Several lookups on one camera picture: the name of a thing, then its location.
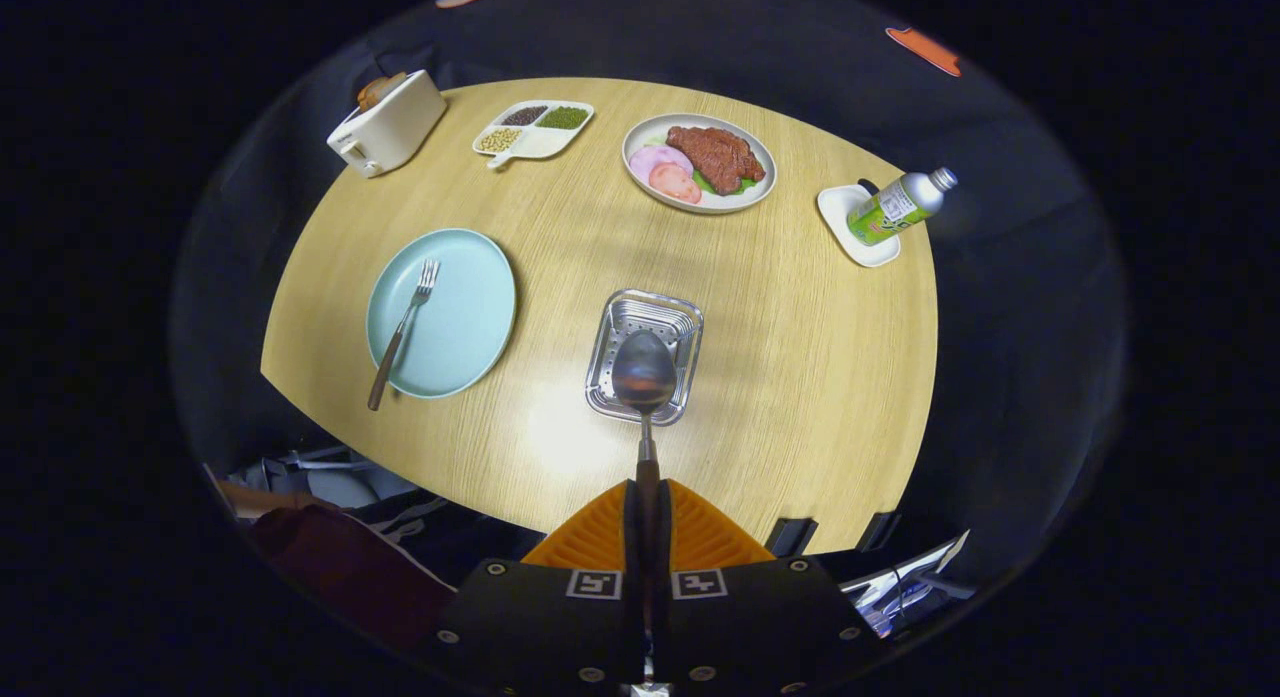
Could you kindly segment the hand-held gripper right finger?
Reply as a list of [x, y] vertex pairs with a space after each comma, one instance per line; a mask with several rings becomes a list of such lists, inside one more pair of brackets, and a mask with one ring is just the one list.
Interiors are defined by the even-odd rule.
[[677, 480], [658, 506], [658, 682], [832, 691], [884, 661], [886, 643], [815, 558], [776, 558]]

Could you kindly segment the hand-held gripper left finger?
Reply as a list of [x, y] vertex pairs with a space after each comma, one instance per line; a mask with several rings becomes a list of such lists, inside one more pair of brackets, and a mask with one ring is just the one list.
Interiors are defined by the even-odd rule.
[[471, 691], [620, 691], [643, 679], [635, 486], [623, 480], [520, 560], [471, 570], [431, 664]]

